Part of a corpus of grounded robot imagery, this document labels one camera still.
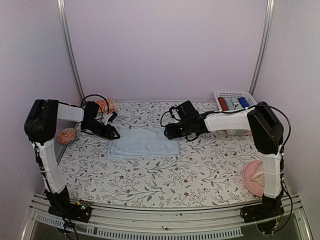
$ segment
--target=metal frame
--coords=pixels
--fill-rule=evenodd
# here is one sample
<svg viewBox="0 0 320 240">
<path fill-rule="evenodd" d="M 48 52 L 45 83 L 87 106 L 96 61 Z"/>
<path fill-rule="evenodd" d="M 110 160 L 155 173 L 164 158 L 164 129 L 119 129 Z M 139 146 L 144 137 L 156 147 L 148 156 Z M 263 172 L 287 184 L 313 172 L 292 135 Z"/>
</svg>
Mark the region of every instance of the metal frame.
<svg viewBox="0 0 320 240">
<path fill-rule="evenodd" d="M 298 211 L 294 215 L 299 228 L 301 239 L 313 240 L 314 238 L 312 236 L 305 211 Z"/>
<path fill-rule="evenodd" d="M 265 18 L 264 18 L 264 26 L 263 26 L 263 32 L 262 32 L 262 39 L 260 43 L 260 50 L 258 54 L 258 58 L 255 64 L 254 72 L 253 72 L 253 78 L 252 82 L 250 85 L 249 93 L 253 96 L 255 94 L 257 84 L 258 84 L 258 79 L 260 76 L 265 52 L 266 52 L 266 47 L 267 47 L 267 42 L 268 42 L 268 37 L 269 37 L 269 32 L 271 28 L 271 23 L 272 23 L 272 17 L 274 13 L 274 6 L 275 6 L 275 0 L 268 0 L 267 5 L 266 5 L 266 12 L 265 12 Z"/>
<path fill-rule="evenodd" d="M 62 34 L 64 38 L 64 43 L 66 47 L 66 51 L 68 53 L 69 62 L 71 65 L 71 71 L 74 78 L 75 86 L 80 98 L 80 101 L 85 97 L 84 89 L 81 84 L 77 64 L 76 64 L 76 58 L 74 54 L 74 50 L 72 48 L 71 38 L 70 38 L 70 32 L 68 27 L 68 21 L 67 21 L 67 13 L 66 13 L 66 7 L 65 7 L 65 0 L 57 0 L 58 5 L 58 12 L 60 17 L 60 23 L 62 28 Z"/>
<path fill-rule="evenodd" d="M 293 195 L 292 199 L 293 214 L 299 214 L 299 212 L 303 210 L 300 198 L 298 195 Z M 145 240 L 152 239 L 152 237 L 154 237 L 154 240 L 164 240 L 165 236 L 167 240 L 169 240 L 169 236 L 176 236 L 175 239 L 180 240 L 180 236 L 186 236 L 186 234 L 190 237 L 202 234 L 205 236 L 207 234 L 226 233 L 244 226 L 254 225 L 272 219 L 244 223 L 243 218 L 240 216 L 240 209 L 246 204 L 248 203 L 246 202 L 238 206 L 226 205 L 198 207 L 195 209 L 157 208 L 154 210 L 152 207 L 133 209 L 127 206 L 95 203 L 91 205 L 92 215 L 89 223 L 74 222 L 80 234 L 96 237 L 106 237 L 116 240 L 119 238 L 119 235 L 117 236 L 116 233 L 121 233 L 130 236 L 145 236 Z M 288 215 L 291 203 L 287 196 L 282 198 L 282 205 L 285 210 L 284 215 Z M 34 194 L 28 210 L 28 221 L 23 231 L 22 240 L 30 239 L 35 221 L 58 228 L 61 227 L 61 218 L 50 215 L 48 213 L 49 206 L 50 203 L 44 195 Z M 303 228 L 304 225 L 302 224 L 300 228 L 301 232 L 309 231 Z"/>
<path fill-rule="evenodd" d="M 79 75 L 77 64 L 76 64 L 76 58 L 75 58 L 75 54 L 72 47 L 68 21 L 67 21 L 65 0 L 57 0 L 57 5 L 58 5 L 58 12 L 59 12 L 60 23 L 62 28 L 62 34 L 63 34 L 66 50 L 68 53 L 68 58 L 71 65 L 75 86 L 76 86 L 79 98 L 80 100 L 82 100 L 85 97 L 85 94 L 84 94 L 84 89 L 82 87 L 82 83 L 80 80 L 80 75 Z M 259 79 L 261 68 L 262 68 L 262 63 L 263 63 L 267 41 L 269 37 L 269 31 L 272 23 L 274 5 L 275 5 L 275 0 L 267 0 L 260 49 L 259 49 L 258 58 L 255 64 L 254 72 L 253 72 L 253 78 L 249 88 L 249 93 L 252 96 L 255 94 L 255 90 L 257 88 L 258 79 Z"/>
</svg>

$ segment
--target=blue item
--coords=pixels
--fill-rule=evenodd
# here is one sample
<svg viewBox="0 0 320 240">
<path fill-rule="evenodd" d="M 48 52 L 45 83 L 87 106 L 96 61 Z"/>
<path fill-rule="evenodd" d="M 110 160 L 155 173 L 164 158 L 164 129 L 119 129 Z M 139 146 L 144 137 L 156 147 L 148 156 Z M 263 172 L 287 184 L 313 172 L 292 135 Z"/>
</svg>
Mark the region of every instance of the blue item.
<svg viewBox="0 0 320 240">
<path fill-rule="evenodd" d="M 226 99 L 225 102 L 226 102 L 226 105 L 228 106 L 228 109 L 229 109 L 229 110 L 235 110 L 235 108 L 234 108 L 234 106 L 232 105 L 232 102 L 231 102 L 230 99 Z"/>
<path fill-rule="evenodd" d="M 111 140 L 108 159 L 172 157 L 179 155 L 179 140 L 169 140 L 163 128 L 132 128 L 120 130 L 120 139 Z"/>
<path fill-rule="evenodd" d="M 243 108 L 250 107 L 250 105 L 249 105 L 248 102 L 246 101 L 245 97 L 239 97 L 239 98 L 238 98 L 238 101 L 239 101 L 239 103 L 241 104 L 241 106 L 242 106 Z"/>
</svg>

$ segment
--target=peach object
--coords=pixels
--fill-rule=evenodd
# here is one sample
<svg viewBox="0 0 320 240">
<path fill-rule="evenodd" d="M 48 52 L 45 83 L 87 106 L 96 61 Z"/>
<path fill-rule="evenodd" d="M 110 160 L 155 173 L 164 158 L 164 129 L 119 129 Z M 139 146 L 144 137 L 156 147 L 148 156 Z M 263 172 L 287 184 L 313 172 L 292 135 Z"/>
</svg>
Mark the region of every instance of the peach object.
<svg viewBox="0 0 320 240">
<path fill-rule="evenodd" d="M 120 107 L 118 104 L 116 104 L 115 100 L 113 98 L 108 99 L 109 104 L 109 113 L 112 113 L 113 111 L 119 111 Z M 105 100 L 95 101 L 99 106 L 102 108 L 102 112 L 105 113 L 108 110 L 108 106 Z"/>
<path fill-rule="evenodd" d="M 72 141 L 76 139 L 76 137 L 77 131 L 74 128 L 69 127 L 59 132 L 58 142 L 63 145 L 70 144 Z"/>
</svg>

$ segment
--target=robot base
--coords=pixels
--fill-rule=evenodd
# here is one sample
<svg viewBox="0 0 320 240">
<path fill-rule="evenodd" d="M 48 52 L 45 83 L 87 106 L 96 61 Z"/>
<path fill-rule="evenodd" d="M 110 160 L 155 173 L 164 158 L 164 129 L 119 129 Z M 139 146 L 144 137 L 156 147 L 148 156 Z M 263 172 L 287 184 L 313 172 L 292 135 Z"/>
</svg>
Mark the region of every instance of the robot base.
<svg viewBox="0 0 320 240">
<path fill-rule="evenodd" d="M 47 190 L 44 193 L 51 205 L 48 210 L 49 214 L 79 222 L 89 222 L 92 208 L 83 208 L 82 205 L 71 203 L 67 187 L 60 193 L 51 193 Z"/>
<path fill-rule="evenodd" d="M 281 205 L 268 211 L 263 203 L 245 206 L 241 210 L 241 216 L 243 217 L 245 223 L 252 223 L 264 219 L 278 217 L 284 213 L 285 210 Z"/>
<path fill-rule="evenodd" d="M 83 223 L 88 223 L 91 215 L 91 207 L 87 207 L 83 209 L 80 205 L 74 204 L 74 206 L 69 209 L 68 212 L 66 212 L 67 216 L 70 218 L 70 220 L 79 221 Z M 66 218 L 66 215 L 64 212 L 61 211 L 60 208 L 57 207 L 49 207 L 48 210 L 49 214 Z"/>
</svg>

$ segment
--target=white wall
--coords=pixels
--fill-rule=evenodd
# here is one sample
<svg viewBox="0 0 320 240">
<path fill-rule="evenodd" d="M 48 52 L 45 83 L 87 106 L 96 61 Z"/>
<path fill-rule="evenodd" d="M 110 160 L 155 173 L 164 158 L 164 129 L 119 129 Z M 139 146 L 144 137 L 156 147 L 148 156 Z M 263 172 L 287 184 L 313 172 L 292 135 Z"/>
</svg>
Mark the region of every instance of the white wall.
<svg viewBox="0 0 320 240">
<path fill-rule="evenodd" d="M 35 99 L 79 103 L 56 0 L 0 1 L 0 239 L 16 240 L 43 181 L 24 122 Z"/>
<path fill-rule="evenodd" d="M 285 176 L 299 193 L 313 236 L 320 236 L 320 1 L 277 0 L 254 97 L 292 123 Z"/>
<path fill-rule="evenodd" d="M 267 0 L 68 0 L 86 94 L 210 100 L 248 91 Z"/>
</svg>

